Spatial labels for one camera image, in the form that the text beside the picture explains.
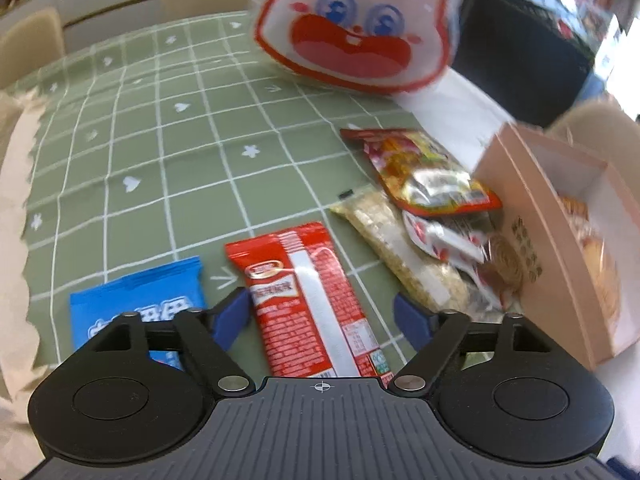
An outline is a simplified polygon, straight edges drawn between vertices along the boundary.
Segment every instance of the beige ruffled fabric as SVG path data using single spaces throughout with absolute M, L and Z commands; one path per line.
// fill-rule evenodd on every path
M 27 421 L 27 403 L 46 368 L 33 368 L 39 336 L 27 322 L 29 288 L 22 276 L 30 151 L 44 113 L 34 92 L 0 92 L 0 478 L 22 478 L 42 460 Z

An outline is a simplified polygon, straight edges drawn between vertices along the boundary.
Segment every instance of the white and red wrapper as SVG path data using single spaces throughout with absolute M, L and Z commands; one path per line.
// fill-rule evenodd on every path
M 320 222 L 234 242 L 276 377 L 392 379 L 367 318 Z

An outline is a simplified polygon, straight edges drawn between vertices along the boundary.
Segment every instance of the metal pin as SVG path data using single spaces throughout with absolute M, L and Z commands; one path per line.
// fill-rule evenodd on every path
M 416 375 L 402 375 L 394 379 L 396 387 L 406 392 L 417 392 L 423 389 L 427 383 L 422 377 Z
M 241 392 L 248 386 L 247 378 L 239 375 L 228 375 L 218 381 L 218 387 L 226 392 Z

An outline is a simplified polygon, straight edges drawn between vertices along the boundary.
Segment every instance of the green tablecloth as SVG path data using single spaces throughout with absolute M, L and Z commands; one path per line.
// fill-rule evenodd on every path
M 71 292 L 198 255 L 213 306 L 241 284 L 225 243 L 316 220 L 330 229 L 393 371 L 414 354 L 392 319 L 399 283 L 327 206 L 372 180 L 340 127 L 419 124 L 391 100 L 278 78 L 250 52 L 245 19 L 127 34 L 17 84 L 50 97 L 25 230 L 40 364 L 72 352 Z M 268 373 L 255 326 L 231 353 L 257 381 Z

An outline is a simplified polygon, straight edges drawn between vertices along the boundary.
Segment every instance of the cartoon face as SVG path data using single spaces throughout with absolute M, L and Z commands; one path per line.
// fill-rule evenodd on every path
M 416 89 L 449 59 L 447 0 L 266 0 L 255 39 L 294 72 L 357 90 Z
M 411 62 L 410 42 L 420 43 L 416 35 L 403 39 L 404 17 L 389 4 L 361 12 L 356 0 L 317 0 L 314 12 L 303 2 L 293 3 L 292 9 L 302 14 L 291 25 L 293 49 L 332 72 L 357 78 L 392 77 Z

